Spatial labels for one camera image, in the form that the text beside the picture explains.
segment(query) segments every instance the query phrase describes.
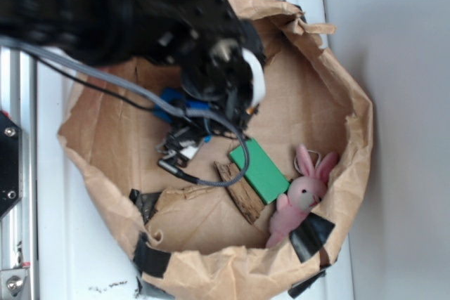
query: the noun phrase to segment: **black tape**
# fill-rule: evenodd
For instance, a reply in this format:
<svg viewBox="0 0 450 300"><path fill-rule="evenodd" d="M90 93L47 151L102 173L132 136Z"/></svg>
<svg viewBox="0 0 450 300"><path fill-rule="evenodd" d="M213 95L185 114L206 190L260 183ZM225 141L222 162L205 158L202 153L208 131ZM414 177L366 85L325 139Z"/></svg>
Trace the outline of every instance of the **black tape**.
<svg viewBox="0 0 450 300"><path fill-rule="evenodd" d="M155 278L163 278L172 254L152 249L147 245L147 242L147 235L141 233L134 251L133 262L141 272L145 272Z"/></svg>
<svg viewBox="0 0 450 300"><path fill-rule="evenodd" d="M142 214L143 223L146 224L155 215L155 205L161 193L141 193L138 190L131 190L129 199L136 205Z"/></svg>
<svg viewBox="0 0 450 300"><path fill-rule="evenodd" d="M289 234L290 242L298 259L304 263L315 255L334 229L335 224L310 213L298 228Z"/></svg>
<svg viewBox="0 0 450 300"><path fill-rule="evenodd" d="M152 285L146 281L140 281L138 277L136 277L138 281L138 288L136 290L135 298L138 298L138 294L151 296L152 298L164 299L164 300L175 300L175 297L170 295L169 293L163 291L162 289Z"/></svg>
<svg viewBox="0 0 450 300"><path fill-rule="evenodd" d="M301 295L301 293L310 288L312 284L314 284L317 281L317 279L324 277L325 275L326 272L324 270L321 270L314 277L310 277L308 280L301 282L300 284L297 284L295 286L292 286L292 288L288 290L288 294L293 299L297 298L299 295Z"/></svg>

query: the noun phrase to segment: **brown paper bag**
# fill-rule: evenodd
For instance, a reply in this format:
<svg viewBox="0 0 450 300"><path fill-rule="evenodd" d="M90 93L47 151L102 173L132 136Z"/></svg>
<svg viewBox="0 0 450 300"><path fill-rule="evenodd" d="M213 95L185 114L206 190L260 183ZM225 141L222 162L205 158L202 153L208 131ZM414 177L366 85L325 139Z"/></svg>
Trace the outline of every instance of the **brown paper bag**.
<svg viewBox="0 0 450 300"><path fill-rule="evenodd" d="M322 154L340 154L328 193L314 210L335 227L323 249L310 259L300 262L289 239L273 249L263 248L273 205L250 225L225 189L187 187L161 170L155 146L169 127L151 113L74 85L70 113L59 131L62 146L82 172L92 200L129 258L135 259L136 243L142 238L149 241L144 249L173 252L162 275L144 273L143 279L183 300L270 299L333 264L368 180L372 104L331 51L320 48L318 34L331 34L335 28L306 24L300 9L284 1L229 1L240 17L252 20L267 57L266 98L247 133L287 179L297 177L293 158L299 143ZM156 93L179 85L178 69L155 67L142 59L110 71ZM149 105L122 89L90 81ZM229 162L227 153L236 146L228 139L214 139L187 172L219 180L214 161ZM129 199L131 189L164 191L146 225Z"/></svg>

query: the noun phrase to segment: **bunny face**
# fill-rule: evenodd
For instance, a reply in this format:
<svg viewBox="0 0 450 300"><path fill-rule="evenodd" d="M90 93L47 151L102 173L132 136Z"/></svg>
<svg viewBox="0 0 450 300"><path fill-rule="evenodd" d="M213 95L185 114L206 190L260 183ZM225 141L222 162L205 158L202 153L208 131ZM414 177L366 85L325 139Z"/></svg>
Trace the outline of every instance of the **bunny face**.
<svg viewBox="0 0 450 300"><path fill-rule="evenodd" d="M326 191L327 187L321 181L300 177L290 185L289 203L301 212L310 212L323 199Z"/></svg>

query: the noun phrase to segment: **metal frame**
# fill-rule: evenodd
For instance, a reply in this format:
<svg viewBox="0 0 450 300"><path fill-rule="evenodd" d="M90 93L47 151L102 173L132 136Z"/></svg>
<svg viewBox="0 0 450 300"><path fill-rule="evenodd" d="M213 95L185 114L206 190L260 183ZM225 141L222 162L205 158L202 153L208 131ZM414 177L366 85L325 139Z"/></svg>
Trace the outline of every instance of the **metal frame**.
<svg viewBox="0 0 450 300"><path fill-rule="evenodd" d="M19 299L39 298L36 200L36 63L0 49L0 108L22 129L19 181L21 201L0 222L0 270L26 275Z"/></svg>

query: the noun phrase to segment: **wooden piece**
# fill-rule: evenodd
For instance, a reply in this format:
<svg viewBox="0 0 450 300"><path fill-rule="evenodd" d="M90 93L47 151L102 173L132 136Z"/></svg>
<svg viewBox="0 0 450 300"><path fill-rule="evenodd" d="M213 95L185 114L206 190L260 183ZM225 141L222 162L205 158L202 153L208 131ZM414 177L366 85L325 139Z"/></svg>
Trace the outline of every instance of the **wooden piece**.
<svg viewBox="0 0 450 300"><path fill-rule="evenodd" d="M220 164L215 162L214 164L223 181L229 181L239 174L240 170L234 163ZM247 219L250 224L253 224L264 209L264 203L261 201L258 194L245 179L241 179L239 182L229 186L228 192L245 219Z"/></svg>

